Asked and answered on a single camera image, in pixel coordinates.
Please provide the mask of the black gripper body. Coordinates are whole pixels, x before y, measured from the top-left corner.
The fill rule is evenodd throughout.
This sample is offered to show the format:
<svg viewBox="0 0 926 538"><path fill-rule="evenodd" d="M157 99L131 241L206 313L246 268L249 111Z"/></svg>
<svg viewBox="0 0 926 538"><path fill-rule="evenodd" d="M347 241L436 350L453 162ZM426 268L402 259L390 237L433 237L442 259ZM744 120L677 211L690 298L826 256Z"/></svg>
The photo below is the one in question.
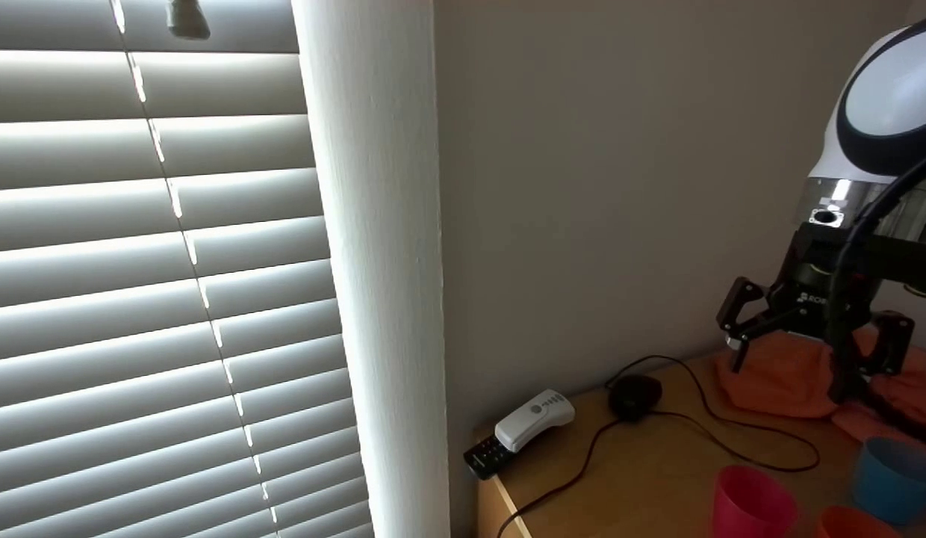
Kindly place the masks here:
<svg viewBox="0 0 926 538"><path fill-rule="evenodd" d="M830 322L863 326L884 281L926 292L926 246L801 225L766 302L786 311L787 331L823 337Z"/></svg>

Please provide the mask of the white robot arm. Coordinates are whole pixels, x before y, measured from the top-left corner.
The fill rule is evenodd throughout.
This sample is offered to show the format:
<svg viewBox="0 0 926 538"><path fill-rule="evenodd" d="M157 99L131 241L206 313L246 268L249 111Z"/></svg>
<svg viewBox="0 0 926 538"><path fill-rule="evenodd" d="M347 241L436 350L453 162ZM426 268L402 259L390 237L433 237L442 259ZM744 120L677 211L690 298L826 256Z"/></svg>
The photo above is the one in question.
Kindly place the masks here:
<svg viewBox="0 0 926 538"><path fill-rule="evenodd" d="M926 296L926 17L881 36L847 72L808 178L775 278L738 278L715 311L732 368L774 331L818 337L860 368L847 340L860 326L878 331L878 368L902 359L914 322L872 302L884 281Z"/></svg>

